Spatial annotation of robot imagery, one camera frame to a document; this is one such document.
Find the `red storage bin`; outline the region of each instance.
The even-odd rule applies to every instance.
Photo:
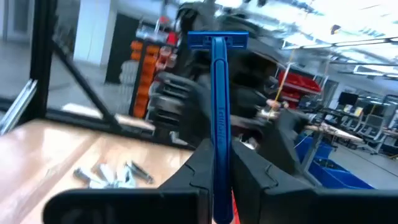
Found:
[[[279,84],[282,83],[284,75],[285,71],[279,72]],[[321,88],[314,80],[292,72],[289,72],[287,75],[283,88],[291,90],[290,92],[295,91],[303,93],[302,95],[320,94],[321,92]]]

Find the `wooden table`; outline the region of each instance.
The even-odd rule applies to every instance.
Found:
[[[336,137],[339,138],[343,138],[343,139],[347,139],[347,140],[351,140],[354,142],[363,142],[363,139],[353,136],[350,133],[347,133],[343,130],[340,130],[336,127],[333,127],[332,125],[326,124],[326,123],[322,123],[321,126],[315,126],[315,125],[308,125],[305,127],[308,130],[312,130],[312,131],[321,131],[323,133],[326,134],[331,134],[334,135]]]
[[[45,203],[67,189],[85,187],[77,167],[107,163],[116,170],[133,160],[155,179],[138,187],[158,187],[192,151],[103,134],[48,121],[32,121],[0,138],[0,223],[41,223]]]
[[[279,113],[274,112],[274,111],[266,112],[263,110],[259,113],[260,117],[267,118],[267,119],[276,119],[278,117],[278,115],[279,115]],[[322,123],[321,126],[307,125],[305,127],[305,129],[311,130],[311,131],[321,131],[323,133],[331,134],[331,135],[334,135],[339,138],[345,138],[345,139],[349,139],[349,140],[356,141],[356,142],[363,142],[363,140],[361,138],[353,136],[350,133],[347,133],[343,130],[340,130],[340,129],[333,127],[332,125],[329,125],[326,123]]]

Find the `blue container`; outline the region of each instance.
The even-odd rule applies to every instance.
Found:
[[[308,171],[328,189],[374,189],[369,184],[363,182],[361,179],[354,176],[332,160],[328,159],[328,163],[337,165],[337,168],[330,169],[322,167],[317,159],[311,163]]]
[[[308,152],[308,150],[310,149],[310,147],[312,145],[312,137],[307,137],[306,139],[304,139],[301,142],[302,139],[303,139],[303,137],[299,136],[297,138],[297,140],[295,141],[295,145],[297,146],[295,149],[296,149],[298,159],[300,160],[300,162],[303,162],[306,153]],[[321,142],[319,144],[319,148],[318,148],[315,156],[328,158],[332,149],[333,148],[331,147],[331,145]]]

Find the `ceiling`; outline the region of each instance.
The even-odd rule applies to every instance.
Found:
[[[216,0],[216,3],[239,7],[242,0]],[[264,7],[257,7],[257,1],[253,0],[246,6],[248,12],[263,15],[264,19],[258,22],[287,45],[398,37],[397,8],[395,0],[268,0]],[[334,25],[341,29],[331,34]],[[340,54],[346,61],[398,63],[398,43],[335,47],[327,51]],[[398,67],[391,68],[377,68],[377,71],[398,74]]]
[[[242,0],[216,0],[215,3],[225,7],[243,6]],[[396,0],[268,0],[264,7],[257,7],[257,0],[252,0],[243,8],[251,15],[250,20],[264,28],[267,41],[263,42],[284,56],[284,62],[292,50],[279,50],[283,46],[398,37],[398,11],[394,10],[398,8]],[[331,34],[334,25],[341,29]],[[300,49],[294,56],[294,62],[300,68],[322,75],[326,62],[330,61],[398,64],[398,42]],[[338,82],[361,82],[358,86],[367,85],[363,89],[379,94],[398,93],[398,82],[394,82],[398,80],[398,66],[329,66],[328,75],[332,80],[334,76]]]

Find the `desk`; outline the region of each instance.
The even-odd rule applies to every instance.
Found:
[[[113,169],[133,160],[155,179],[138,187],[158,187],[192,151],[35,120],[0,137],[0,223],[39,224],[45,203],[67,189],[85,187],[77,167],[107,163]]]
[[[341,125],[341,119],[344,116],[349,116],[350,118],[358,118],[357,116],[355,116],[354,114],[350,114],[350,113],[346,113],[344,111],[338,111],[338,110],[334,110],[331,108],[323,108],[320,110],[320,112],[322,113],[326,113],[328,115],[332,115],[332,116],[336,116],[337,117],[337,125],[340,127]]]
[[[262,110],[258,116],[262,117],[262,118],[266,118],[266,119],[276,119],[278,117],[279,113],[278,112],[266,112],[264,110]],[[336,137],[339,138],[345,138],[345,139],[349,139],[352,141],[357,141],[357,142],[363,142],[363,140],[361,138],[358,138],[356,136],[353,136],[352,134],[349,134],[345,131],[342,131],[336,127],[333,127],[332,125],[326,124],[326,123],[322,123],[322,125],[319,126],[315,126],[315,125],[307,125],[305,127],[305,129],[307,130],[311,130],[311,131],[320,131],[323,133],[327,133],[327,134],[331,134],[334,135]]]

